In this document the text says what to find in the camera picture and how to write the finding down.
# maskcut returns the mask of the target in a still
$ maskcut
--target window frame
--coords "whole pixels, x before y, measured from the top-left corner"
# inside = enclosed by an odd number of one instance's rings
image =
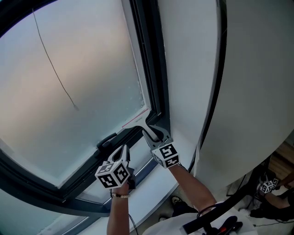
[[[36,11],[54,1],[56,0],[1,1],[0,37],[31,14],[32,9]],[[170,132],[167,69],[157,0],[122,0],[122,4],[124,12],[128,10],[132,13],[140,48],[151,108],[147,124],[161,126]],[[103,141],[100,143],[100,149],[60,188],[22,168],[0,149],[0,188],[26,203],[57,213],[97,219],[107,217],[111,200],[99,204],[76,197],[96,180],[94,174],[97,168],[116,148],[123,144],[131,148],[142,136],[142,128],[134,127],[124,129],[112,139]],[[137,185],[156,165],[157,163],[150,159],[138,171]]]

